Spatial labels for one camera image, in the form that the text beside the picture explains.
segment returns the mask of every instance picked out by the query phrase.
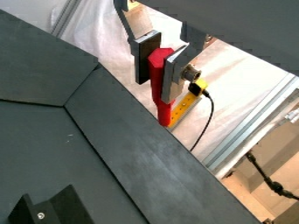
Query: gray plastic part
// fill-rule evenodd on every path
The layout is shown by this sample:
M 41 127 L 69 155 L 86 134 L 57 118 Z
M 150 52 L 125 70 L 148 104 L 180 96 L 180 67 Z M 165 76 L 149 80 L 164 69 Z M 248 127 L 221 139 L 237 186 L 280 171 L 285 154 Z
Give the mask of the gray plastic part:
M 103 68 L 65 108 L 149 223 L 260 223 Z
M 63 108 L 0 101 L 0 223 L 21 196 L 75 188 L 94 223 L 146 223 Z
M 62 106 L 97 58 L 0 10 L 0 99 Z
M 299 1 L 138 2 L 299 75 Z

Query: black bracket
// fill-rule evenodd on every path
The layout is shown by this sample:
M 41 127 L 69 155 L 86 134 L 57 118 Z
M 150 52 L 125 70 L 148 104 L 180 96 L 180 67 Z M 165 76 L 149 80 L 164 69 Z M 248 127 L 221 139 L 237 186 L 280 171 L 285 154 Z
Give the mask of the black bracket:
M 49 200 L 33 205 L 25 194 L 7 216 L 10 224 L 94 224 L 71 185 Z

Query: black wire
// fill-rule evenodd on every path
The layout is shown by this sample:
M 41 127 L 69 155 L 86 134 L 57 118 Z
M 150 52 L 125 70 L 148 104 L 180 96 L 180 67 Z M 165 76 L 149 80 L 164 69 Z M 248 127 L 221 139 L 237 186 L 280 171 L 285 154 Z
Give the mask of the black wire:
M 299 200 L 299 197 L 293 196 L 293 199 L 294 199 L 294 200 Z
M 209 127 L 209 124 L 210 124 L 210 118 L 212 118 L 212 115 L 213 115 L 213 100 L 210 99 L 210 95 L 209 95 L 208 91 L 204 90 L 204 91 L 202 91 L 202 94 L 204 94 L 204 96 L 205 96 L 206 98 L 209 98 L 209 105 L 210 105 L 210 110 L 209 110 L 209 120 L 206 121 L 206 124 L 205 124 L 205 126 L 204 126 L 204 129 L 202 129 L 202 131 L 201 131 L 201 133 L 200 133 L 200 136 L 198 136 L 198 138 L 197 138 L 197 140 L 196 140 L 193 146 L 190 147 L 190 151 L 193 150 L 193 148 L 196 147 L 198 141 L 201 140 L 201 136 L 202 136 L 202 134 L 204 134 L 206 128 Z

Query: black panel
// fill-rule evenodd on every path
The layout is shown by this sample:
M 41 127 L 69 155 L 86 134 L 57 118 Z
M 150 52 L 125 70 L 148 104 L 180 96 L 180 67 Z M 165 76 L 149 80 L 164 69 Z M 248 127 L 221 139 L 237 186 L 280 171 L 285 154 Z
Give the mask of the black panel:
M 62 106 L 97 59 L 0 10 L 0 99 Z
M 152 224 L 258 223 L 103 68 L 65 107 Z
M 0 223 L 71 184 L 94 223 L 146 223 L 63 108 L 0 102 Z

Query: white fabric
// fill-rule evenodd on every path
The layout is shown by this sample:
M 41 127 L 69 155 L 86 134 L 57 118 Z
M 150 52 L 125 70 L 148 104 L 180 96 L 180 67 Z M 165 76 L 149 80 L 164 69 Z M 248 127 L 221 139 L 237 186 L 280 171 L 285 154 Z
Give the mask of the white fabric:
M 153 28 L 162 32 L 162 47 L 176 49 L 182 44 L 178 38 L 181 23 L 154 10 L 148 11 Z M 98 62 L 156 116 L 149 82 L 141 86 L 134 83 L 133 57 L 111 0 L 81 1 L 61 38 L 97 56 Z M 194 157 L 201 161 L 285 77 L 285 71 L 218 40 L 201 53 L 196 65 L 209 83 L 208 90 L 214 101 L 213 119 L 193 150 Z M 204 98 L 172 132 L 188 149 L 209 112 L 210 104 Z

